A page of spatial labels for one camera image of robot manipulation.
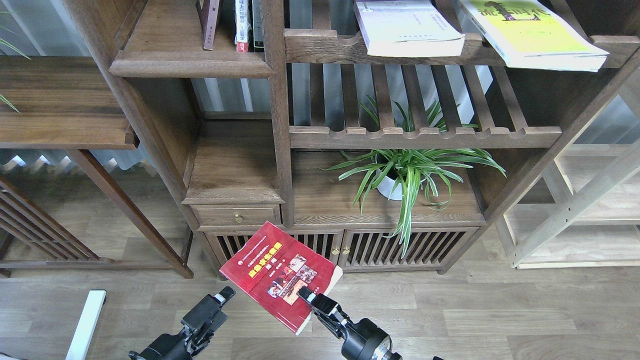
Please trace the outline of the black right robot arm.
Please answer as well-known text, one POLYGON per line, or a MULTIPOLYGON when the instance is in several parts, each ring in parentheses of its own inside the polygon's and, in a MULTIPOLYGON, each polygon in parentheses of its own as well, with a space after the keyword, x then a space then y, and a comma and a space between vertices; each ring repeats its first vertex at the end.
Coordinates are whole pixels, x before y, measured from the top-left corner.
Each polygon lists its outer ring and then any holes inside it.
POLYGON ((343 339, 341 353, 345 359, 402 360, 402 355, 393 352, 390 335, 367 317, 354 323, 337 301, 312 292, 306 285, 298 291, 298 296, 310 305, 313 314, 336 338, 343 339))

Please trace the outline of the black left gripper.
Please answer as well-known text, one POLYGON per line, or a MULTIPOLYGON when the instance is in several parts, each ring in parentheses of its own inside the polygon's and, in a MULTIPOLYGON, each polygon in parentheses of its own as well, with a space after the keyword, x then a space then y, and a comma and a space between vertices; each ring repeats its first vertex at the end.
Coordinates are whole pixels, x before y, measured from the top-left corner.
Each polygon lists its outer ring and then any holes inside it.
POLYGON ((227 285, 215 295, 206 295, 183 318, 183 329, 176 335, 162 333, 142 353, 130 351, 131 360, 192 360, 210 344, 215 331, 227 320, 222 307, 236 294, 227 285))

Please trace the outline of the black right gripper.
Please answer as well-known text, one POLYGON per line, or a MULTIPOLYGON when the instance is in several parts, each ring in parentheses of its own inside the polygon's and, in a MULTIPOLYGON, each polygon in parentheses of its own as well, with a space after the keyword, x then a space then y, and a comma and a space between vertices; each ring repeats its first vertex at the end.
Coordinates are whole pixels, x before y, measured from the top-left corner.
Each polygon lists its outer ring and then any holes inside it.
POLYGON ((347 360, 400 360, 390 335, 367 317, 354 323, 336 301, 306 285, 297 294, 335 337, 343 339, 341 353, 347 360))

